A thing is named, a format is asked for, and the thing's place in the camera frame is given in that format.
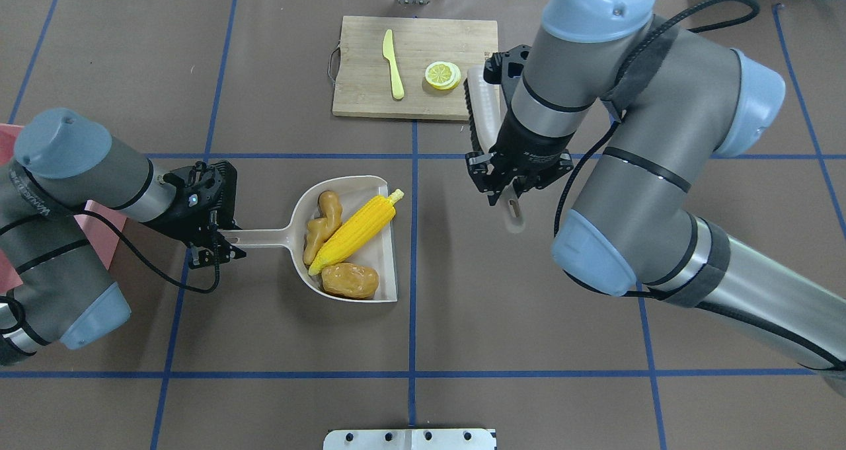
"toy lemon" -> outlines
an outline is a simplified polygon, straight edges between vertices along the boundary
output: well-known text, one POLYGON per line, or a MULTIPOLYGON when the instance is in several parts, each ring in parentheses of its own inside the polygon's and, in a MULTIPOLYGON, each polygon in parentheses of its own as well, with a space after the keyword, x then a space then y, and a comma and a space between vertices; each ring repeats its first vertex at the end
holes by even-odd
POLYGON ((436 61, 426 67, 426 82, 439 91, 450 91, 461 83, 461 69, 448 61, 436 61))

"toy corn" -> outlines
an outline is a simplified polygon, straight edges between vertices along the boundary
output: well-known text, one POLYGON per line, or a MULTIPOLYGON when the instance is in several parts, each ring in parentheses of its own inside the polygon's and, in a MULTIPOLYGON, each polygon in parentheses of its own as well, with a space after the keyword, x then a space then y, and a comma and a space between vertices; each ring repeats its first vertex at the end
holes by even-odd
POLYGON ((397 214, 393 204, 404 195, 403 191, 397 189, 387 197, 377 195, 367 201, 317 251, 317 257, 309 266, 309 275, 318 275, 323 267, 347 260, 347 257, 372 239, 397 214))

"light blue joint cap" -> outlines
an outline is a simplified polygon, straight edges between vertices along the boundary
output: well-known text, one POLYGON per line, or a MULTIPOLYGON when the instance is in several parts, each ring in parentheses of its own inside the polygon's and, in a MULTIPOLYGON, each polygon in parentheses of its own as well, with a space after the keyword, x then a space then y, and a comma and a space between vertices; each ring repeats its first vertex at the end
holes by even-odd
POLYGON ((573 209, 553 242, 553 260, 584 284, 612 296, 635 285, 635 271, 593 224, 573 209))
POLYGON ((131 313, 118 284, 112 283, 61 335, 61 344, 69 350, 78 350, 117 329, 129 320, 131 313))
POLYGON ((765 129, 773 124, 785 101, 785 80, 781 75, 743 55, 740 50, 732 50, 740 59, 740 95, 726 139, 714 151, 723 158, 742 155, 755 145, 765 129))
POLYGON ((634 34, 652 20, 655 0, 550 0, 543 28, 562 40, 595 44, 634 34))
POLYGON ((34 175, 66 179, 90 170, 112 149, 102 125, 67 108, 39 113, 15 141, 15 160, 34 175))

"cutting board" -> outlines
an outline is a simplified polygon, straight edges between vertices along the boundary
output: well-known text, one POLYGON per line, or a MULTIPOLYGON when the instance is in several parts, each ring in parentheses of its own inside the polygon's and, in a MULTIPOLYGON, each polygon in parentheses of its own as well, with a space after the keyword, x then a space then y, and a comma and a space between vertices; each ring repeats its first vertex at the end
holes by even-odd
POLYGON ((495 20, 400 19, 344 16, 341 62, 332 113, 336 116, 411 120, 468 119, 463 79, 472 65, 499 48, 495 20), (385 31, 393 29, 393 47, 405 97, 393 100, 389 64, 381 56, 385 31), (462 85, 437 91, 424 79, 433 61, 461 68, 462 85))

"yellow knife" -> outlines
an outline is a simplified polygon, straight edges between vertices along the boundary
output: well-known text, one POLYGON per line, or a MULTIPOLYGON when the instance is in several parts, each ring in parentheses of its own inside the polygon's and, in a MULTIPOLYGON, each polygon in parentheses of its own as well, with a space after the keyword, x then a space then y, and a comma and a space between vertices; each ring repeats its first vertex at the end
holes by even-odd
POLYGON ((391 65, 391 95, 393 95, 393 100, 402 100, 405 96, 405 90, 403 89, 403 81, 399 79, 397 59, 393 55, 393 31, 391 29, 385 31, 385 38, 381 41, 381 55, 391 65))

